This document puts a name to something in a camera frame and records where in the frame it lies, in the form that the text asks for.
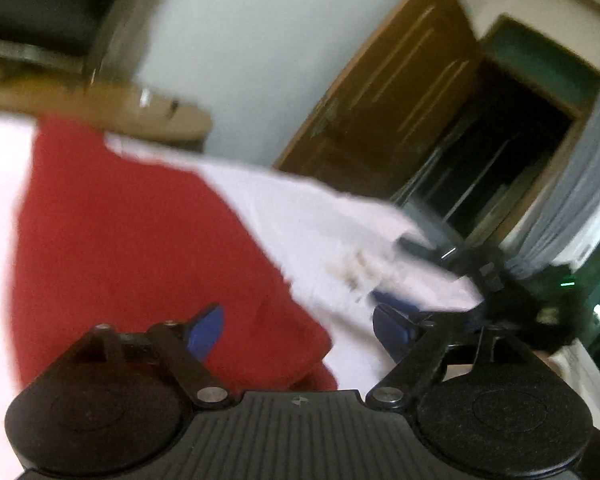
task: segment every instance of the red cloth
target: red cloth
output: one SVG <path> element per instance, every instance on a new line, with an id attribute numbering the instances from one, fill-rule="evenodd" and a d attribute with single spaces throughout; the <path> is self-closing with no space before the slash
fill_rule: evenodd
<path id="1" fill-rule="evenodd" d="M 144 332 L 224 307 L 205 361 L 232 390 L 335 389 L 331 341 L 197 175 L 111 153 L 102 134 L 48 118 L 18 218 L 11 328 L 28 384 L 90 327 Z"/>

